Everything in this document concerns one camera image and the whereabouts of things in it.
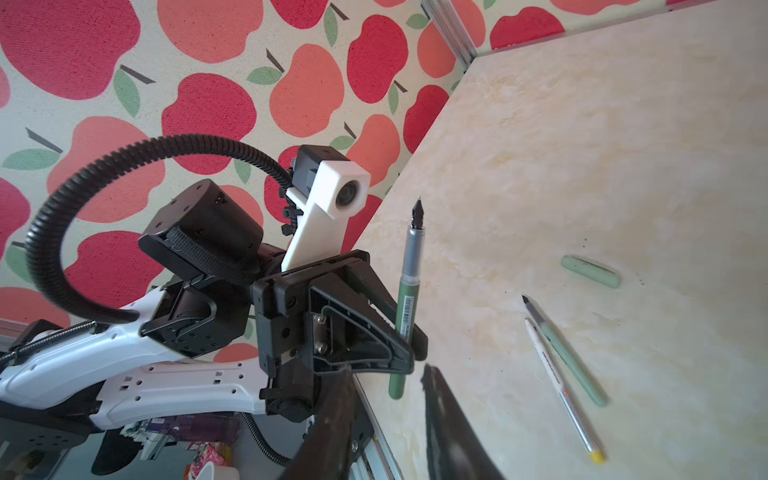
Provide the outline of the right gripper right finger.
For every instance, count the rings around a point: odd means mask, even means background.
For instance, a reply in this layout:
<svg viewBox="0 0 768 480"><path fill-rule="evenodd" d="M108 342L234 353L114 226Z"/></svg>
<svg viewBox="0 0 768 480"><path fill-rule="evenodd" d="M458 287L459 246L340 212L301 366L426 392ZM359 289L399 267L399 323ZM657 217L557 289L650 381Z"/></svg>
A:
<svg viewBox="0 0 768 480"><path fill-rule="evenodd" d="M430 479L503 479L441 371L424 366L427 466Z"/></svg>

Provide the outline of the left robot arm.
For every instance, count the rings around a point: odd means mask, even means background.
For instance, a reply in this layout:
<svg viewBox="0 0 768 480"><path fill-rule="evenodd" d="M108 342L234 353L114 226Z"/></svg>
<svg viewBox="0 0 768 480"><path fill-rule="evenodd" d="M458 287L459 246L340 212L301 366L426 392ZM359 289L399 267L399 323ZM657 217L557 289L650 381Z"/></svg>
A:
<svg viewBox="0 0 768 480"><path fill-rule="evenodd" d="M121 311L68 329L40 320L1 360L1 437L62 450L156 417L244 412L302 422L339 372L409 374L396 304L355 250L282 270L283 252L218 185L162 208L140 247L178 276Z"/></svg>

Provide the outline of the dark green pen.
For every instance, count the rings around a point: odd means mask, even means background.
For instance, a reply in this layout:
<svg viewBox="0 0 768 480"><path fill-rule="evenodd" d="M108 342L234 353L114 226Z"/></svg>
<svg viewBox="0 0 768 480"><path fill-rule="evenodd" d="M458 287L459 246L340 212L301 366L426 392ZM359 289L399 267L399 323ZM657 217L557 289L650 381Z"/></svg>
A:
<svg viewBox="0 0 768 480"><path fill-rule="evenodd" d="M424 209L421 199L418 198L412 209L406 236L395 321L397 332L407 343L412 340L415 325L424 243Z"/></svg>

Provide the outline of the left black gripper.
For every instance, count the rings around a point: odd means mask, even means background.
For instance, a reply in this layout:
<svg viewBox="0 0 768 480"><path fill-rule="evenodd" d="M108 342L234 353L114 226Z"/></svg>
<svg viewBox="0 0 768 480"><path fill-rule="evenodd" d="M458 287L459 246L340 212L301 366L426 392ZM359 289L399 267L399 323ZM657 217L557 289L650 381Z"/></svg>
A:
<svg viewBox="0 0 768 480"><path fill-rule="evenodd" d="M416 324L410 340L398 332L400 304L362 250L265 276L250 296L269 415L314 415L323 377L339 371L410 374L427 359L427 335Z"/></svg>

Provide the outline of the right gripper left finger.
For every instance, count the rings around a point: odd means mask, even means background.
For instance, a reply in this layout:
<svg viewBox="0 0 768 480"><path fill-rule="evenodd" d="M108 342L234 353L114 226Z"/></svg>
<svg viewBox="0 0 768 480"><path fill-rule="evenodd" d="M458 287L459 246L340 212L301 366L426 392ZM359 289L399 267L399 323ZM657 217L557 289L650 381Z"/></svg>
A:
<svg viewBox="0 0 768 480"><path fill-rule="evenodd" d="M348 478L356 402L357 392L349 369L324 383L314 425L297 455L283 471L282 479Z"/></svg>

